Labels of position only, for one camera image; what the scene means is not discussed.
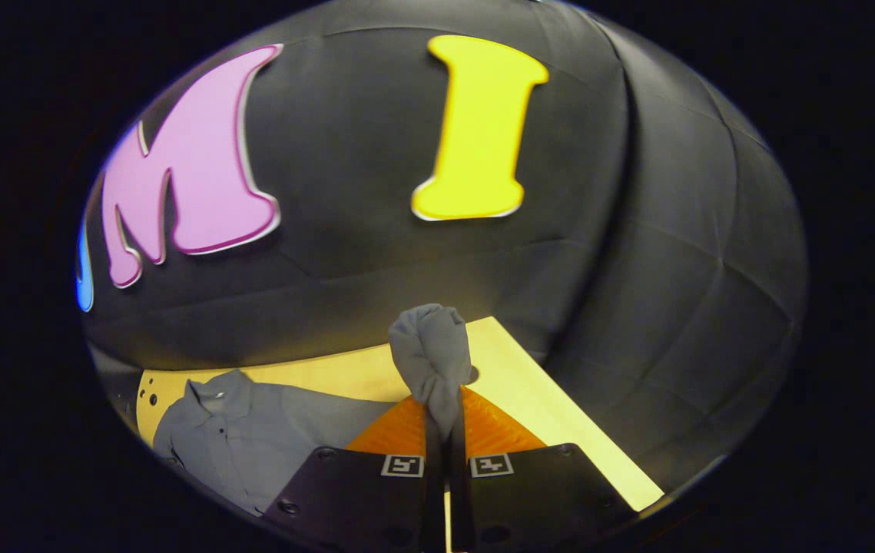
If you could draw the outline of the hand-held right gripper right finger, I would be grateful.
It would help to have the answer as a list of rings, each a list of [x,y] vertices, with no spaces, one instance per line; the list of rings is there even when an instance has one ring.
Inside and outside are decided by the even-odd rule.
[[[449,443],[455,552],[585,552],[637,512],[575,443],[547,445],[472,389]]]

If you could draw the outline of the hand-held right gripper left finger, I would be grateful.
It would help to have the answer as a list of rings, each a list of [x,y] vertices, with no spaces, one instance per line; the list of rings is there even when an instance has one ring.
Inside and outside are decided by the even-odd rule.
[[[443,552],[441,437],[405,398],[346,448],[307,456],[263,515],[315,552]]]

